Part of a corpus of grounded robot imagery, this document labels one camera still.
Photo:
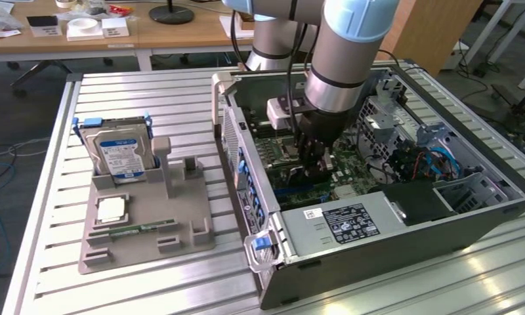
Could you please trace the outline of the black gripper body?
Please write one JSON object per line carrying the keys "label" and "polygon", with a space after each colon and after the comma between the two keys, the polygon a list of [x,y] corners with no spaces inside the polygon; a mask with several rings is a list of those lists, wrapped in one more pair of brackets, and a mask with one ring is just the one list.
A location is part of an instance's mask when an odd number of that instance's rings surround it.
{"label": "black gripper body", "polygon": [[333,145],[346,125],[346,113],[327,113],[321,110],[307,111],[298,122],[301,144],[321,142]]}

